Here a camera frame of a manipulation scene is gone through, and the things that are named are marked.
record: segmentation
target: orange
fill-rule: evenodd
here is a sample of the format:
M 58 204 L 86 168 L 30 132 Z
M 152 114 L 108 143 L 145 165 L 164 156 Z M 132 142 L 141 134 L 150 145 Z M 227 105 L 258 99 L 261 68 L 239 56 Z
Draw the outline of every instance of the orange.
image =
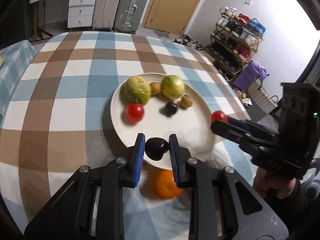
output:
M 158 198 L 174 198 L 179 196 L 182 191 L 182 188 L 176 186 L 172 171 L 161 170 L 154 177 L 154 193 Z

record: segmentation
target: white suitcase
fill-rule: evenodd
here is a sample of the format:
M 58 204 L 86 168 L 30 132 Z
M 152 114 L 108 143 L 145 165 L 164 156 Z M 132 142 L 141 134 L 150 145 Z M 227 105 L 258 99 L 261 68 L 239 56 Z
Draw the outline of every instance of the white suitcase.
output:
M 92 18 L 93 29 L 112 29 L 119 0 L 96 0 Z

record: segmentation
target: dark plum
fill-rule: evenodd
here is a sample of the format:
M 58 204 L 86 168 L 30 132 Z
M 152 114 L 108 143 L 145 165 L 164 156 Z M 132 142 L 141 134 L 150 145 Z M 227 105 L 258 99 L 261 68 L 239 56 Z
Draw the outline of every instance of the dark plum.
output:
M 159 161 L 169 151 L 169 143 L 162 138 L 153 137 L 146 141 L 145 152 L 154 161 Z
M 167 115 L 174 115 L 178 110 L 177 104 L 175 102 L 168 102 L 165 105 L 164 111 Z

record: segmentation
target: checkered tablecloth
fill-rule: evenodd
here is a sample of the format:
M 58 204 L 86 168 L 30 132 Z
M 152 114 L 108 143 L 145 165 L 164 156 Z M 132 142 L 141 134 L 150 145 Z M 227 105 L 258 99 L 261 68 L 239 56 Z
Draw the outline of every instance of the checkered tablecloth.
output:
M 175 74 L 196 89 L 212 111 L 248 115 L 226 81 L 201 53 L 136 35 L 70 32 L 52 38 L 34 57 L 1 124 L 0 190 L 23 232 L 81 165 L 96 168 L 125 147 L 110 118 L 114 90 L 146 72 Z M 230 141 L 216 144 L 209 163 L 234 166 L 252 183 L 255 167 Z M 148 192 L 157 169 L 145 165 L 139 186 L 124 190 L 126 239 L 187 239 L 190 198 L 160 201 Z
M 0 69 L 0 122 L 8 108 L 10 98 L 36 50 L 29 41 L 19 41 L 0 50 L 4 62 Z

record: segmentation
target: kiwi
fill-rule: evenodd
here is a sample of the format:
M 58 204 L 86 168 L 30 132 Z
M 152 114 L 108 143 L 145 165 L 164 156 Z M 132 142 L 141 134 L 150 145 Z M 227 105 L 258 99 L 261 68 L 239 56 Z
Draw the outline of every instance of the kiwi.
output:
M 183 108 L 188 108 L 188 107 L 192 106 L 192 104 L 193 104 L 193 101 L 192 101 L 192 99 L 191 99 L 190 96 L 184 95 L 184 96 L 181 98 L 180 105 L 181 105 Z
M 156 96 L 157 94 L 159 94 L 161 92 L 161 85 L 157 82 L 150 83 L 150 87 L 151 87 L 151 95 L 152 96 Z

